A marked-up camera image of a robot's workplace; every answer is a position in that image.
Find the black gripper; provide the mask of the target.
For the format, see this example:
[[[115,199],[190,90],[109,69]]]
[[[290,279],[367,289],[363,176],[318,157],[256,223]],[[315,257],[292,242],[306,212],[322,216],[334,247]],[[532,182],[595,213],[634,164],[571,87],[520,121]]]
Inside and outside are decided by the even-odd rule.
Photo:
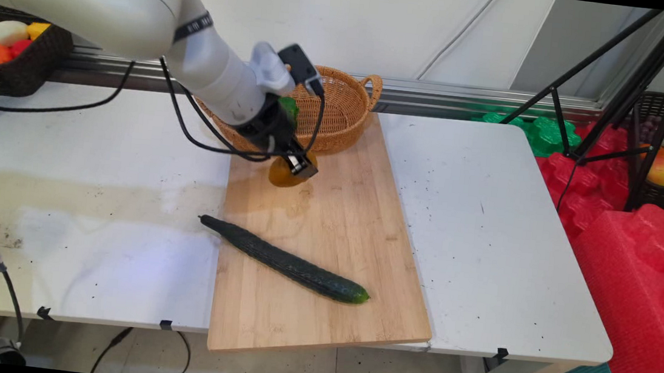
[[[318,173],[315,156],[296,139],[298,106],[295,101],[265,99],[261,110],[238,133],[262,152],[284,153],[290,174],[309,179]]]

